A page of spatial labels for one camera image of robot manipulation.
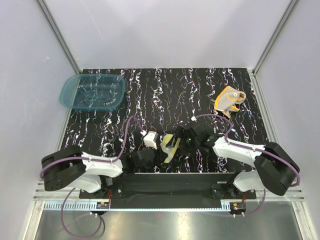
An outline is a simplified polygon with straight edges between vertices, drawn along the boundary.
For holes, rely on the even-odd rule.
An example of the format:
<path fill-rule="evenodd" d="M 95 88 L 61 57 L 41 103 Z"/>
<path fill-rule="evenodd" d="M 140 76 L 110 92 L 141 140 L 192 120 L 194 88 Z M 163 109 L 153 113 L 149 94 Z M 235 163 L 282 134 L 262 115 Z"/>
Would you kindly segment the grey yellow frog towel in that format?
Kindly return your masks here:
<path fill-rule="evenodd" d="M 180 144 L 181 138 L 175 136 L 174 134 L 166 134 L 162 142 L 160 144 L 161 150 L 165 155 L 164 163 L 168 164 L 175 156 L 179 144 Z"/>

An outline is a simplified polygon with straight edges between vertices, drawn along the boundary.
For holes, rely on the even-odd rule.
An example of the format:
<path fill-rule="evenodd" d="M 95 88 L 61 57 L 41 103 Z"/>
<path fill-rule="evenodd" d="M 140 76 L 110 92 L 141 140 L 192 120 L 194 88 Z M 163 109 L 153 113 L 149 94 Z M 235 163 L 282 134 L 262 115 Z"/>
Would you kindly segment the grey orange towel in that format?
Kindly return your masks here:
<path fill-rule="evenodd" d="M 247 96 L 243 91 L 226 86 L 217 96 L 214 102 L 214 109 L 221 112 L 225 117 L 230 118 L 231 112 L 238 112 L 237 105 L 242 104 Z"/>

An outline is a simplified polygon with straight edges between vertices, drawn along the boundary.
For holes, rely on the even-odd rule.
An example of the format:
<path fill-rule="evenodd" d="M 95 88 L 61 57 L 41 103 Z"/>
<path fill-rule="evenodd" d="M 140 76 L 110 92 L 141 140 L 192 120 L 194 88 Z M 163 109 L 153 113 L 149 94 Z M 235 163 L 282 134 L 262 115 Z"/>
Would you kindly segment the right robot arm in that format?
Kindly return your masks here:
<path fill-rule="evenodd" d="M 207 157 L 225 158 L 253 167 L 252 171 L 236 172 L 221 187 L 221 194 L 239 198 L 245 192 L 266 189 L 277 196 L 284 196 L 298 180 L 297 164 L 275 142 L 254 145 L 229 139 L 225 135 L 209 135 L 195 127 L 179 126 L 174 133 L 178 151 L 183 156 L 193 156 L 196 151 Z"/>

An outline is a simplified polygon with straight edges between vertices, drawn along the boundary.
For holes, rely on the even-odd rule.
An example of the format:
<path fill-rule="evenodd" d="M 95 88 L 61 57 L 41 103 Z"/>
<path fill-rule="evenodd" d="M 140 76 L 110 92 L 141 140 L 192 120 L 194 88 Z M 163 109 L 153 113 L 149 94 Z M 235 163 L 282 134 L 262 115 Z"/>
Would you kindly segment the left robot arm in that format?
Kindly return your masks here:
<path fill-rule="evenodd" d="M 108 193 L 108 186 L 102 177 L 114 179 L 134 174 L 138 169 L 152 169 L 163 161 L 163 153 L 152 147 L 117 158 L 91 155 L 73 145 L 45 156 L 41 160 L 39 176 L 47 192 L 72 187 L 103 198 Z"/>

